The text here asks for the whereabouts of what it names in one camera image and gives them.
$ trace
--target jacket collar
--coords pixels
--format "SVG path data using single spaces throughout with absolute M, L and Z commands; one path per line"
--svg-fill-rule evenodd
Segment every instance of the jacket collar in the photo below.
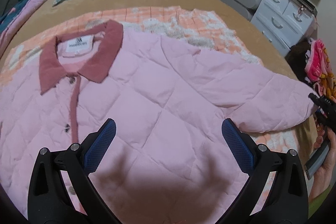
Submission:
M 57 45 L 63 41 L 101 31 L 105 32 L 105 36 L 98 47 L 98 51 L 77 73 L 96 83 L 101 83 L 106 78 L 123 40 L 123 26 L 112 20 L 87 31 L 55 36 L 43 47 L 39 66 L 41 95 L 55 87 L 65 76 L 74 75 L 68 73 L 58 61 Z

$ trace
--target jacket button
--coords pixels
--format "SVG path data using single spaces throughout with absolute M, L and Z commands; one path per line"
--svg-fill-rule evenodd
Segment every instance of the jacket button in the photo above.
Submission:
M 66 124 L 65 127 L 64 127 L 64 130 L 65 130 L 66 133 L 68 133 L 68 131 L 70 130 L 70 125 Z
M 70 79 L 69 79 L 70 84 L 73 84 L 75 81 L 76 81 L 76 79 L 74 77 L 70 77 Z

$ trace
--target pink quilted jacket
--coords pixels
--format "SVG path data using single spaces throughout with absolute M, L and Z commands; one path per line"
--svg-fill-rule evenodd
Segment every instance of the pink quilted jacket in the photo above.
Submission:
M 67 52 L 89 36 L 92 49 Z M 82 142 L 107 118 L 117 135 L 97 171 L 97 191 L 123 223 L 215 223 L 247 175 L 221 134 L 283 130 L 312 113 L 311 89 L 239 56 L 109 21 L 55 37 L 0 93 L 0 180 L 26 215 L 42 147 Z M 67 176 L 66 187 L 77 209 Z

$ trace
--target orange plaid blanket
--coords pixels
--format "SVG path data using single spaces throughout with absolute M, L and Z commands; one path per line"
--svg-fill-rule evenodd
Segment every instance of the orange plaid blanket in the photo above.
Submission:
M 111 19 L 122 23 L 125 28 L 185 39 L 196 46 L 238 54 L 251 63 L 262 63 L 215 12 L 196 9 L 187 11 L 179 6 L 127 8 L 87 13 L 23 42 L 9 53 L 0 75 L 0 85 L 10 81 L 12 75 L 34 58 L 53 36 L 82 31 Z

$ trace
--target quilted stitching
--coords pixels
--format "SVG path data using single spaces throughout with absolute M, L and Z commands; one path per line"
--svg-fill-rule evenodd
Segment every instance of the quilted stitching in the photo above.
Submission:
M 73 89 L 68 79 L 62 79 L 41 97 L 34 73 L 32 78 L 20 80 L 21 73 L 29 70 L 37 70 L 37 63 L 19 70 L 14 76 L 19 80 L 4 87 L 1 102 L 6 106 L 0 109 L 4 117 L 0 179 L 25 214 L 30 174 L 39 149 L 60 150 L 70 145 L 71 134 L 64 131 L 64 124 Z M 245 75 L 245 71 L 254 75 Z M 243 85 L 244 77 L 250 83 Z M 288 84 L 285 91 L 275 86 L 279 81 Z M 23 89 L 26 82 L 30 83 L 28 96 L 13 92 Z M 277 99 L 281 92 L 290 94 L 291 90 L 303 95 L 295 95 L 291 103 Z M 272 129 L 304 119 L 306 113 L 297 114 L 290 122 L 285 121 L 286 113 L 280 118 L 282 123 L 275 122 L 277 117 L 264 121 L 267 113 L 262 113 L 261 99 L 285 104 L 283 110 L 310 108 L 303 99 L 310 89 L 299 82 L 244 64 L 239 57 L 132 31 L 125 32 L 122 48 L 103 83 L 82 79 L 80 91 L 80 141 L 107 118 L 116 122 L 117 135 L 90 179 L 124 223 L 214 223 L 247 179 L 221 136 L 222 120 L 236 115 L 238 121 L 242 119 L 241 126 Z M 31 123 L 25 127 L 25 121 Z M 76 198 L 72 196 L 72 200 L 79 208 Z

